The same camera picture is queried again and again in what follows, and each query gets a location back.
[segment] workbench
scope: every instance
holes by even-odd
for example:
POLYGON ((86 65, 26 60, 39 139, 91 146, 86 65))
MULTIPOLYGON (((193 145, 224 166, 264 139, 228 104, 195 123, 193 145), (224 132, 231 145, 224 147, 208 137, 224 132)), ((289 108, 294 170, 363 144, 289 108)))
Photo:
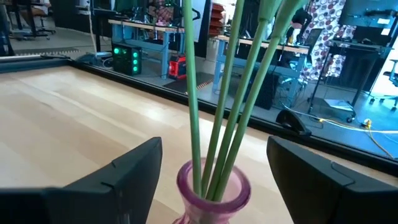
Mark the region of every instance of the workbench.
POLYGON ((162 54, 160 63, 162 64, 162 78, 166 79, 169 70, 169 43, 171 34, 180 34, 180 45, 178 52, 184 54, 185 52, 185 30, 184 28, 171 26, 154 26, 152 24, 143 24, 127 20, 108 20, 113 25, 112 28, 112 43, 127 44, 136 47, 142 47, 145 50, 151 50, 162 54), (140 39, 139 29, 153 30, 163 32, 163 44, 154 44, 140 39))
MULTIPOLYGON (((221 65, 225 63, 226 61, 226 55, 225 55, 225 50, 226 50, 226 45, 229 42, 229 37, 225 35, 219 35, 215 37, 216 40, 219 41, 218 44, 218 51, 217 51, 217 56, 216 56, 216 68, 215 68, 215 78, 213 82, 213 92, 215 92, 218 88, 218 83, 220 82, 221 79, 221 65)), ((248 40, 248 39, 239 39, 238 44, 248 44, 252 45, 253 41, 248 40)), ((269 43, 263 42, 261 44, 261 47, 268 48, 269 43)), ((297 85, 299 84, 299 78, 300 78, 300 73, 304 67, 305 63, 305 58, 309 52, 309 47, 306 46, 298 46, 298 45, 278 45, 277 46, 278 50, 283 50, 286 52, 294 52, 296 54, 299 54, 298 58, 298 64, 295 67, 295 69, 291 68, 285 68, 285 67, 280 67, 275 65, 270 65, 269 69, 274 70, 276 73, 280 73, 286 78, 291 78, 292 79, 292 85, 289 88, 289 94, 288 94, 288 99, 290 102, 293 102, 295 92, 297 89, 297 85)), ((246 66, 246 59, 242 58, 236 58, 234 59, 233 63, 234 67, 241 67, 244 68, 246 66)))

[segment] blue metal leg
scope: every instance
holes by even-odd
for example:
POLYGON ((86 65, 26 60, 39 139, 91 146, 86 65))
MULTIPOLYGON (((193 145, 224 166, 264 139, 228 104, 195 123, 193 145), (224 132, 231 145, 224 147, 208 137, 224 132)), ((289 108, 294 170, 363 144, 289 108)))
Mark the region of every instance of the blue metal leg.
POLYGON ((224 55, 225 41, 219 40, 218 42, 218 50, 216 57, 216 69, 214 71, 214 82, 213 82, 213 93, 218 89, 218 83, 221 78, 221 65, 223 64, 223 55, 224 55))
POLYGON ((180 54, 185 53, 185 34, 180 34, 180 54))
POLYGON ((162 48, 162 79, 167 78, 169 68, 169 40, 170 33, 164 32, 162 48))

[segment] table leg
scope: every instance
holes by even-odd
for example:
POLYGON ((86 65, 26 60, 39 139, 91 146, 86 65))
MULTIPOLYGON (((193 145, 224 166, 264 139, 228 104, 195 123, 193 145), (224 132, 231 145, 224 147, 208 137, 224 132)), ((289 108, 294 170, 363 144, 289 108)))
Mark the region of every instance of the table leg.
POLYGON ((217 50, 217 56, 216 56, 216 68, 214 71, 214 81, 213 81, 213 93, 216 92, 218 89, 218 83, 220 82, 221 78, 221 65, 225 62, 221 58, 224 54, 224 48, 225 48, 225 41, 219 40, 218 41, 218 50, 217 50))
POLYGON ((373 68, 374 64, 376 63, 376 60, 377 60, 378 57, 379 57, 379 54, 377 52, 374 53, 371 66, 369 66, 368 72, 365 74, 364 78, 362 79, 361 85, 359 86, 357 92, 355 93, 353 102, 351 103, 352 107, 355 106, 356 101, 358 100, 363 88, 365 87, 366 81, 368 80, 368 78, 369 78, 369 76, 371 74, 372 68, 373 68))
POLYGON ((180 54, 185 53, 185 34, 180 34, 180 54))
POLYGON ((323 71, 325 70, 326 64, 328 63, 329 56, 331 56, 331 58, 333 59, 334 54, 329 54, 329 51, 328 51, 328 53, 326 54, 325 62, 323 63, 322 69, 321 69, 320 72, 319 72, 319 77, 318 77, 317 84, 315 85, 315 89, 313 90, 313 92, 312 92, 312 94, 311 94, 311 97, 309 98, 310 107, 308 108, 308 113, 311 113, 311 111, 312 111, 312 108, 313 108, 313 99, 315 98, 315 94, 317 93, 317 90, 318 90, 318 87, 319 87, 319 83, 321 82, 321 78, 322 78, 323 71))
POLYGON ((391 71, 390 78, 389 78, 389 80, 392 82, 394 82, 394 77, 396 75, 396 69, 397 69, 397 61, 393 61, 393 62, 394 62, 394 66, 392 66, 392 71, 391 71))
POLYGON ((292 84, 291 84, 291 86, 289 88, 289 95, 287 97, 289 99, 288 107, 294 106, 293 103, 294 103, 294 100, 295 100, 297 86, 299 85, 300 73, 303 70, 306 57, 307 56, 305 54, 300 54, 300 57, 298 58, 298 63, 297 63, 297 66, 295 68, 295 72, 296 72, 297 76, 292 79, 292 84))
POLYGON ((169 70, 169 40, 170 33, 164 32, 163 35, 163 48, 162 48, 162 79, 167 78, 169 70))

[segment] white wall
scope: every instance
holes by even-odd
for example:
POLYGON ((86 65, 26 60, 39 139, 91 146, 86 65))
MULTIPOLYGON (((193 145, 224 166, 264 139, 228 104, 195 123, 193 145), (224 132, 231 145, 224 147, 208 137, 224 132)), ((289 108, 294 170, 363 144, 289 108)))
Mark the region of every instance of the white wall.
POLYGON ((392 66, 394 65, 394 63, 390 61, 391 59, 398 59, 398 39, 394 42, 392 50, 376 78, 376 82, 371 90, 371 93, 374 96, 398 94, 398 87, 395 87, 392 84, 388 76, 383 75, 384 72, 391 72, 392 66))

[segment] computer screen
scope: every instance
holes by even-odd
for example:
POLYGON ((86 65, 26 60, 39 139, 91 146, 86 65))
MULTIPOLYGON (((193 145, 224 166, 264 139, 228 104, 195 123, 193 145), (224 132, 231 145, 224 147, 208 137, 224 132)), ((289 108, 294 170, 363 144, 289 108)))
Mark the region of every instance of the computer screen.
POLYGON ((395 17, 386 13, 369 15, 369 11, 398 10, 398 0, 346 0, 339 18, 339 24, 391 28, 395 17))

